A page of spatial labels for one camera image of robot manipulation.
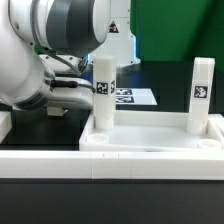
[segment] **black strip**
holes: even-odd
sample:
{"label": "black strip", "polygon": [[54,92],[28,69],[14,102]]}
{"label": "black strip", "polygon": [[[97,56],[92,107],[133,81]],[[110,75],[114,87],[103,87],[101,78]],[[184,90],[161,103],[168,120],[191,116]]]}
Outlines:
{"label": "black strip", "polygon": [[95,0],[55,0],[47,20],[52,49],[82,58],[101,43],[93,29]]}
{"label": "black strip", "polygon": [[224,184],[223,180],[143,180],[143,179],[33,179],[33,178],[0,178],[0,184]]}

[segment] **black cable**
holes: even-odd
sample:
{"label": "black cable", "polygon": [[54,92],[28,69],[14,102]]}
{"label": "black cable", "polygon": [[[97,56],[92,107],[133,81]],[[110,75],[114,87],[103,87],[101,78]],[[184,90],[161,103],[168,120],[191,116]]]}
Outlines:
{"label": "black cable", "polygon": [[31,8],[30,8],[30,28],[31,28],[31,32],[32,32],[32,35],[33,35],[33,40],[35,42],[35,44],[40,48],[40,51],[46,55],[48,55],[49,57],[52,57],[54,58],[55,60],[58,60],[62,63],[64,63],[65,65],[69,66],[77,75],[81,75],[81,72],[75,67],[73,66],[71,63],[69,63],[68,61],[56,56],[56,55],[53,55],[51,54],[49,51],[45,50],[39,39],[38,39],[38,36],[37,36],[37,32],[36,32],[36,8],[37,8],[37,3],[38,3],[38,0],[32,0],[32,3],[31,3]]}
{"label": "black cable", "polygon": [[90,89],[93,93],[96,92],[95,88],[91,85],[81,84],[76,81],[61,81],[61,80],[53,80],[51,82],[52,88],[77,88],[84,87]]}

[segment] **white tray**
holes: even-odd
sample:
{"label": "white tray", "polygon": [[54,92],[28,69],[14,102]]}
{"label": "white tray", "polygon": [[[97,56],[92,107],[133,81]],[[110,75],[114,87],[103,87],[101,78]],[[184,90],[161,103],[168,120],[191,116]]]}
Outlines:
{"label": "white tray", "polygon": [[[218,140],[224,146],[216,124],[224,123],[221,115],[209,115],[207,133],[203,136],[187,133],[187,119],[186,113],[116,111],[114,129],[99,131],[94,128],[91,114],[80,138],[80,151],[192,151],[198,150],[201,139]],[[89,142],[96,135],[102,142]]]}

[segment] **white block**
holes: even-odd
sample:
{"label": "white block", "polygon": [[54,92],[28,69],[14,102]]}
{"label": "white block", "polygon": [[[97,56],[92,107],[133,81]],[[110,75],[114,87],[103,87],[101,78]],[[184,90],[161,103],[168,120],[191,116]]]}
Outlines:
{"label": "white block", "polygon": [[92,153],[1,151],[0,178],[91,179]]}
{"label": "white block", "polygon": [[187,125],[189,134],[206,133],[214,66],[212,58],[195,59]]}
{"label": "white block", "polygon": [[119,152],[93,153],[93,179],[130,179],[130,158]]}

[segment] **white plastic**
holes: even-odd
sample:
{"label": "white plastic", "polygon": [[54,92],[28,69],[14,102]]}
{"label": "white plastic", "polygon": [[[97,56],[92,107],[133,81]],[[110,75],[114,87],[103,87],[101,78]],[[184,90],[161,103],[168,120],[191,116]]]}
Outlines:
{"label": "white plastic", "polygon": [[201,139],[198,142],[199,149],[222,149],[222,143],[214,139]]}
{"label": "white plastic", "polygon": [[[113,130],[94,128],[90,115],[80,138],[81,151],[182,152],[197,151],[201,139],[213,139],[224,144],[224,137],[214,118],[208,119],[208,131],[202,136],[187,133],[187,113],[116,111]],[[108,136],[105,144],[86,141],[92,134]]]}
{"label": "white plastic", "polygon": [[13,105],[39,92],[47,95],[45,72],[51,71],[13,30],[8,4],[8,0],[0,1],[0,98]]}
{"label": "white plastic", "polygon": [[135,36],[130,30],[131,0],[111,0],[111,19],[119,33],[108,33],[106,41],[89,56],[92,63],[96,56],[113,55],[117,58],[117,66],[124,67],[140,63],[136,58]]}
{"label": "white plastic", "polygon": [[93,30],[99,43],[107,37],[110,25],[110,0],[95,0],[93,8]]}
{"label": "white plastic", "polygon": [[[10,0],[10,19],[16,33],[25,41],[33,43],[30,29],[30,7],[32,0]],[[46,24],[54,0],[39,0],[37,3],[37,35],[43,46],[50,47],[47,41]]]}
{"label": "white plastic", "polygon": [[215,60],[196,58],[191,89],[187,131],[193,135],[203,135],[207,129],[208,110]]}
{"label": "white plastic", "polygon": [[93,67],[95,127],[110,130],[114,127],[116,107],[116,58],[96,57]]}

